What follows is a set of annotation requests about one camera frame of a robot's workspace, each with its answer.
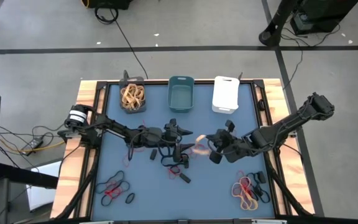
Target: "tan rubber band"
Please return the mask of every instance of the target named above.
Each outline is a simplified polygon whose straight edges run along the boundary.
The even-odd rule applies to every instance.
[[[122,107],[129,110],[138,110],[143,106],[145,95],[142,85],[129,84],[120,90]]]

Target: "white paper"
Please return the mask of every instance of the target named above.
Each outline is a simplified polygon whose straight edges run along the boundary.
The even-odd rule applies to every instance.
[[[54,177],[58,177],[59,166],[61,161],[54,162],[52,164],[47,164],[44,166],[38,167],[40,173],[52,175]],[[38,172],[37,169],[31,169],[32,172]],[[56,189],[45,189],[43,187],[27,187],[27,198],[29,199],[29,207],[30,211],[41,207],[42,205],[46,205],[52,203],[55,200]]]

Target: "white plastic bin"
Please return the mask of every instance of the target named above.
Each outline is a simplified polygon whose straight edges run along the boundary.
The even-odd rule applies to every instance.
[[[240,80],[218,76],[215,78],[212,110],[217,113],[232,114],[239,107]]]

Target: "black floor stripe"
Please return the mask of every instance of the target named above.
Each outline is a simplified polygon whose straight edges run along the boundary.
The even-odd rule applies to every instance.
[[[318,47],[307,47],[307,46],[302,46],[301,49],[303,51],[308,51],[308,50],[318,50],[318,51],[324,51],[324,50],[330,50],[330,51],[335,51],[335,50],[358,50],[358,45],[346,45],[346,46],[318,46]],[[299,47],[298,46],[280,46],[280,50],[281,51],[299,51]]]
[[[274,50],[266,46],[181,46],[181,47],[133,47],[135,52],[183,52],[183,51],[222,51],[222,50]],[[72,54],[131,52],[128,47],[76,48],[76,49],[0,49],[0,54]]]
[[[303,51],[337,51],[337,50],[358,50],[357,46],[319,46],[301,47]],[[240,46],[240,45],[207,45],[207,46],[177,46],[177,47],[134,47],[136,52],[185,52],[185,51],[299,51],[299,47],[282,46]],[[128,47],[105,47],[105,48],[72,48],[72,49],[0,49],[3,54],[75,54],[75,53],[119,53],[131,52]]]
[[[269,23],[271,21],[272,15],[270,14],[270,9],[269,9],[269,5],[267,4],[267,0],[262,0],[262,5],[264,7],[264,11],[266,14],[266,20]],[[290,81],[290,79],[288,77],[287,68],[285,67],[284,58],[283,58],[283,55],[281,52],[283,48],[288,48],[288,47],[276,48],[275,54],[277,57],[278,67],[280,69],[283,84],[285,86]],[[290,49],[291,50],[297,49],[297,51],[299,51],[299,47],[294,47],[293,49],[292,49],[292,47],[290,47]],[[295,97],[292,92],[291,84],[288,84],[288,86],[286,87],[285,94],[287,96],[287,101],[290,106],[290,112],[291,113],[296,112],[297,107],[296,107],[296,103],[295,103]],[[307,179],[307,183],[308,183],[308,187],[309,187],[309,191],[310,191],[310,196],[312,198],[314,212],[315,212],[315,214],[318,214],[319,216],[323,217],[324,216],[323,204],[321,203],[316,179],[314,177],[313,167],[311,165],[310,155],[309,155],[309,151],[308,151],[308,148],[306,145],[305,135],[301,128],[300,128],[300,130],[297,131],[297,134],[298,134],[299,149],[300,149],[302,156],[304,158],[303,167],[305,168],[306,179]]]

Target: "wooden edge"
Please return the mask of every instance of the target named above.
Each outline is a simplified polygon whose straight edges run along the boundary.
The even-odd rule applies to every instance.
[[[76,104],[93,106],[97,82],[98,81],[81,81]],[[67,141],[64,156],[74,150],[79,143],[79,138],[69,139]],[[56,188],[55,200],[53,201],[52,211],[50,213],[50,218],[58,216],[68,205],[70,200],[73,198],[75,192],[78,190],[78,184],[80,182],[81,175],[81,166],[83,163],[84,155],[85,148],[79,147],[75,152],[73,152],[63,161],[59,181]],[[88,195],[89,189],[87,190],[87,194],[84,194],[86,200],[88,199]],[[83,210],[83,207],[86,208],[86,203],[84,203],[84,206],[81,206],[81,212]]]
[[[277,121],[289,115],[287,101],[284,97],[280,79],[264,79],[264,83],[272,121],[273,123],[276,123]],[[264,123],[267,121],[266,116],[262,116],[262,121]],[[288,138],[285,144],[299,151],[296,138]],[[299,154],[286,146],[282,146],[280,150],[280,158],[286,186],[307,211],[314,213],[313,202],[306,180],[305,170],[303,168]],[[296,215],[296,212],[293,208],[292,214]]]

